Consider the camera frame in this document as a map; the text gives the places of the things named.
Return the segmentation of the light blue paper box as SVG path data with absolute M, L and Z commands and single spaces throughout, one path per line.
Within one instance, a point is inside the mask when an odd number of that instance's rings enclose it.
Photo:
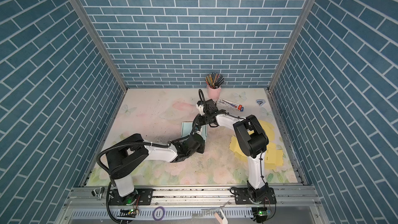
M 183 122 L 181 125 L 181 137 L 188 136 L 191 131 L 192 131 L 192 124 L 193 122 Z M 203 125 L 201 126 L 201 130 L 198 130 L 198 127 L 196 127 L 196 132 L 201 135 L 201 137 L 206 141 L 207 139 L 207 126 Z

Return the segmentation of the yellow paper box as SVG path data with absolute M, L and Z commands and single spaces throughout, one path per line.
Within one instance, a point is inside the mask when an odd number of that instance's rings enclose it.
M 269 144 L 266 147 L 264 158 L 265 169 L 276 170 L 277 167 L 284 165 L 284 152 L 282 149 L 277 150 L 277 145 L 273 143 L 273 140 L 275 139 L 274 126 L 267 121 L 260 120 L 259 122 L 269 139 Z M 231 138 L 230 150 L 234 152 L 236 158 L 242 162 L 247 162 L 247 156 L 241 151 L 235 136 L 232 136 Z

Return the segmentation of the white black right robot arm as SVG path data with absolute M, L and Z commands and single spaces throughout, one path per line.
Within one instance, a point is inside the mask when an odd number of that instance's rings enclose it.
M 270 191 L 265 179 L 264 158 L 269 139 L 254 115 L 237 117 L 217 109 L 212 100 L 197 102 L 199 124 L 226 127 L 235 131 L 240 150 L 248 157 L 248 195 L 258 202 Z

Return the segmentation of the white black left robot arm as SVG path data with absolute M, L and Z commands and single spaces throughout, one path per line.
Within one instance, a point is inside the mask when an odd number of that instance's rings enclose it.
M 140 134 L 134 134 L 102 151 L 97 157 L 97 163 L 108 173 L 111 184 L 117 188 L 119 196 L 125 197 L 135 191 L 130 174 L 142 162 L 149 160 L 183 162 L 196 152 L 203 153 L 204 149 L 205 141 L 197 133 L 169 144 L 146 142 Z

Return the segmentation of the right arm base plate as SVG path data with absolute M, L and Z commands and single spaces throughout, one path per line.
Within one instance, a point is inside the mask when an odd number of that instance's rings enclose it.
M 263 186 L 260 189 L 254 189 L 251 186 L 248 188 L 231 187 L 229 191 L 234 196 L 237 205 L 277 203 L 274 189 L 269 186 Z

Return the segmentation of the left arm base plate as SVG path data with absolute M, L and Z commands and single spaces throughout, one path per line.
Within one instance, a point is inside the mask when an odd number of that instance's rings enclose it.
M 154 190 L 152 188 L 135 189 L 129 195 L 121 197 L 118 190 L 112 189 L 109 194 L 110 206 L 141 206 L 150 205 Z

